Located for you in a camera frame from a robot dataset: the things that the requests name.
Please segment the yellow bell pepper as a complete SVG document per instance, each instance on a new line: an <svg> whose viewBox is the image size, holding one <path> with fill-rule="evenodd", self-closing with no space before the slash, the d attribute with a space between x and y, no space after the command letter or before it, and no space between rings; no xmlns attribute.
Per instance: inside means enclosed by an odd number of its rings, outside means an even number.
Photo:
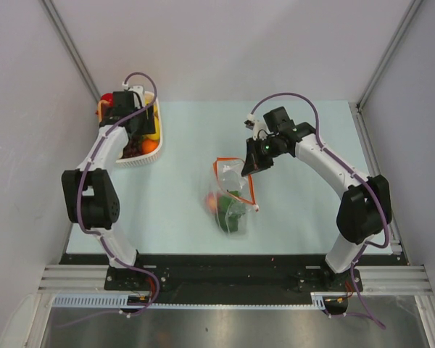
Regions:
<svg viewBox="0 0 435 348"><path fill-rule="evenodd" d="M153 141L160 140L160 120L156 108L154 108L154 132L152 134L146 134L144 137Z"/></svg>

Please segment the dark grape bunch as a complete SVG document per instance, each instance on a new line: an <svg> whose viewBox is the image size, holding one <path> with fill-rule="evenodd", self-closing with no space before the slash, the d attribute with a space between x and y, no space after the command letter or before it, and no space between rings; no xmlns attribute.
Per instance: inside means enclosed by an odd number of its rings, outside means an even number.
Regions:
<svg viewBox="0 0 435 348"><path fill-rule="evenodd" d="M141 141L132 140L123 149L123 159L138 157L142 155Z"/></svg>

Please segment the clear orange zip bag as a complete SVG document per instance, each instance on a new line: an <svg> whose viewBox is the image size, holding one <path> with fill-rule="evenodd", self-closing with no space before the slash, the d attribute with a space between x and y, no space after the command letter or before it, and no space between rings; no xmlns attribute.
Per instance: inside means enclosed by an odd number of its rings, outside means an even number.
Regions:
<svg viewBox="0 0 435 348"><path fill-rule="evenodd" d="M252 212L258 212L260 207L257 203L252 176L242 177L241 171L244 161L238 157L218 157L211 165L210 175L203 185L204 211L209 215L211 221L217 226L214 215L210 213L204 204L208 193L213 192L217 198L222 195L233 197L239 200L227 213L246 214L246 228L241 233L224 233L218 226L217 229L227 237L240 237L247 232L247 223Z"/></svg>

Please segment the pink peach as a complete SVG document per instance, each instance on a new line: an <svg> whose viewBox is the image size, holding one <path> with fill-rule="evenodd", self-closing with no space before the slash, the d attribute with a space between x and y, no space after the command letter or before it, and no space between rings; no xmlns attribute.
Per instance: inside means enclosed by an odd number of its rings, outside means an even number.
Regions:
<svg viewBox="0 0 435 348"><path fill-rule="evenodd" d="M210 192L204 199L204 204L207 210L215 214L218 211L218 197L215 193Z"/></svg>

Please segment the green bell pepper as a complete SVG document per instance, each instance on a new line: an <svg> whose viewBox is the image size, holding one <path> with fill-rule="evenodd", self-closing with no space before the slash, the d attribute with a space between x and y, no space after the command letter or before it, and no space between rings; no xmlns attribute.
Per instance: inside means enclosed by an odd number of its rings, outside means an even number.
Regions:
<svg viewBox="0 0 435 348"><path fill-rule="evenodd" d="M217 212L214 215L217 226L224 233L241 233L247 224L247 215L239 213Z"/></svg>

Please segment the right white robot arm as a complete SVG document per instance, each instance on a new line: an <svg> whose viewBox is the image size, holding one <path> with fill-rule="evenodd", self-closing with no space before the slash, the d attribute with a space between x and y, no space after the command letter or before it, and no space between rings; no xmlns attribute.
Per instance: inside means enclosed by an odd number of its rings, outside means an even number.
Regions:
<svg viewBox="0 0 435 348"><path fill-rule="evenodd" d="M392 220L389 183L382 175L368 176L330 150L309 123L295 124L284 107L273 109L256 120L249 114L244 122L252 130L246 140L246 159L241 171L247 177L290 154L311 167L340 198L336 225L339 236L320 266L316 280L336 291L346 282L349 269L375 235L385 231Z"/></svg>

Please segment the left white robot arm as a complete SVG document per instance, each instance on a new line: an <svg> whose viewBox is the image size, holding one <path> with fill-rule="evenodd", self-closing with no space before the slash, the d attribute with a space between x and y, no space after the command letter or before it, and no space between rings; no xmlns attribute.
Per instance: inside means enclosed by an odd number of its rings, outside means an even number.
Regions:
<svg viewBox="0 0 435 348"><path fill-rule="evenodd" d="M76 169L62 174L65 204L70 221L101 244L109 265L123 268L121 282L136 290L144 285L146 273L135 265L138 252L118 224L120 200L110 173L133 138L155 132L157 93L134 86L100 102L94 145Z"/></svg>

